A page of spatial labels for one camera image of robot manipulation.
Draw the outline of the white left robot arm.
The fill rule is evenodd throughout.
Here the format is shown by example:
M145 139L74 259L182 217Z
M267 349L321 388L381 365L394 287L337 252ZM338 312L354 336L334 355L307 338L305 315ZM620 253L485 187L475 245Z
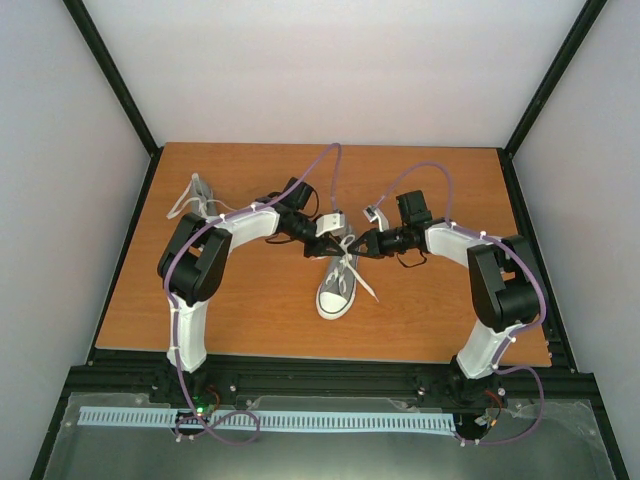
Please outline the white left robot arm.
M207 356L206 314L235 248L285 234L304 244L306 257L342 253L337 236L346 231L344 213L310 217L302 212L310 196L310 185L291 178L280 195L271 193L228 214L189 212L179 220L157 271L171 315L167 358L180 370L172 388L184 401L197 402L207 393L208 378L197 370Z

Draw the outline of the grey sneaker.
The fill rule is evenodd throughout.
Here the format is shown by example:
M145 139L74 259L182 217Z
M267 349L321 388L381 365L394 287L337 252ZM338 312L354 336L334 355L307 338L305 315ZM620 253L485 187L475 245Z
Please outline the grey sneaker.
M357 281L353 279L349 272L347 272L346 276L345 294L339 292L336 283L331 286L326 284L330 270L337 265L339 259L340 257L331 257L324 279L316 292L316 309L320 317L325 320L337 320L345 315L351 308L356 296Z
M209 184L198 173L191 175L185 190L166 214L166 218L168 220L176 218L187 208L201 217L213 217L233 211L232 207L214 196Z

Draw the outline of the white shoelace of sneaker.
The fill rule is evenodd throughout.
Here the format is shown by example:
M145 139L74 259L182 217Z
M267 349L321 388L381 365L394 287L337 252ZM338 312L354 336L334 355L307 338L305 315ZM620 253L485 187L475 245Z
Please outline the white shoelace of sneaker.
M357 281L364 289L376 300L379 301L374 289L361 277L357 272L357 258L354 254L348 251L348 247L355 241L356 236L351 233L347 234L339 243L343 255L338 260L335 267L330 270L328 274L326 284L331 286L334 283L338 285L339 292L341 294L346 293L346 276L347 272Z

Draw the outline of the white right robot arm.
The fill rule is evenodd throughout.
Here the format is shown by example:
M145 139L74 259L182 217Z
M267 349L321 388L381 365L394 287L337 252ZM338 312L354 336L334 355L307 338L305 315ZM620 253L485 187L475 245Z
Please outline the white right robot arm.
M396 202L401 225L390 227L378 206L366 207L365 217L377 226L349 252L382 259L416 249L421 256L443 257L467 268L476 322L455 362L468 379L492 375L519 332L546 316L546 293L530 243L521 235L493 237L435 218L419 190L397 196Z

